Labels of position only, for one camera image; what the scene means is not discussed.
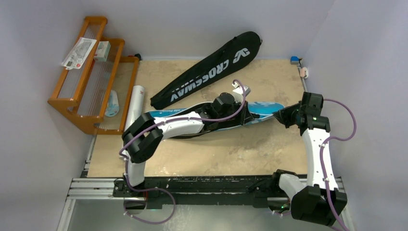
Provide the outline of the blue racket bag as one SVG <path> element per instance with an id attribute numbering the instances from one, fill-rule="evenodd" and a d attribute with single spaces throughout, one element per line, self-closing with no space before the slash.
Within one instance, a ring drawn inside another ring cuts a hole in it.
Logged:
<path id="1" fill-rule="evenodd" d="M 193 105 L 189 108 L 179 108 L 179 109 L 165 109 L 165 110 L 153 110 L 148 111 L 148 113 L 152 117 L 171 117 L 171 116 L 181 116 L 187 114 L 195 109 L 202 107 L 204 104 L 209 104 L 210 102 L 203 102 Z M 252 125 L 255 123 L 263 122 L 273 117 L 273 114 L 278 112 L 280 109 L 283 109 L 284 106 L 280 103 L 276 102 L 248 102 L 248 111 L 253 116 L 253 120 L 249 121 L 248 119 L 245 121 L 244 126 Z M 190 139 L 198 136 L 202 136 L 209 132 L 213 131 L 223 131 L 229 130 L 233 128 L 241 127 L 242 125 L 238 124 L 238 122 L 233 121 L 226 121 L 220 122 L 217 128 L 213 128 L 211 130 L 203 129 L 200 133 L 197 134 L 185 134 L 173 137 L 173 139 Z"/>

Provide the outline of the black Crossway racket bag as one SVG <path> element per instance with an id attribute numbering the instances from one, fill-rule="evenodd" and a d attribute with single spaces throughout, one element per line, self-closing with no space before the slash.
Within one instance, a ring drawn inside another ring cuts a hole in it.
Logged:
<path id="1" fill-rule="evenodd" d="M 150 105 L 164 109 L 214 82 L 246 67 L 258 54 L 262 39 L 244 32 L 176 77 L 150 99 Z"/>

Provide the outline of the white shuttlecock tube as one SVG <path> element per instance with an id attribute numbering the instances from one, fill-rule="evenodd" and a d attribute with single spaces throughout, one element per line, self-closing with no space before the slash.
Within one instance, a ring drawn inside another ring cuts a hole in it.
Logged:
<path id="1" fill-rule="evenodd" d="M 144 96 L 145 88 L 140 85 L 135 85 L 132 89 L 132 94 L 130 97 L 124 130 L 127 130 L 131 126 L 131 124 L 141 115 Z"/>

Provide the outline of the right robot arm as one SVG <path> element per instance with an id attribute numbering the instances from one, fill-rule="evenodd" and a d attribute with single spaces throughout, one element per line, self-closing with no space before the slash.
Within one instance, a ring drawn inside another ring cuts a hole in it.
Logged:
<path id="1" fill-rule="evenodd" d="M 307 178 L 289 171 L 279 171 L 270 183 L 271 192 L 284 193 L 290 201 L 292 218 L 324 226 L 333 226 L 347 204 L 347 195 L 339 190 L 333 175 L 328 138 L 330 121 L 321 115 L 324 98 L 304 92 L 294 105 L 280 109 L 276 119 L 286 128 L 297 126 L 307 155 Z"/>

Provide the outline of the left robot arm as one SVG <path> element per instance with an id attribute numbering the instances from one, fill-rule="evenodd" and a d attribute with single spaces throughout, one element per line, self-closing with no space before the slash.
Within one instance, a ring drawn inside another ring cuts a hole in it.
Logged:
<path id="1" fill-rule="evenodd" d="M 242 126 L 254 120 L 245 98 L 236 100 L 222 93 L 212 102 L 186 108 L 173 116 L 154 117 L 141 114 L 122 134 L 125 160 L 125 191 L 132 197 L 143 192 L 144 169 L 161 141 L 201 136 L 223 128 Z"/>

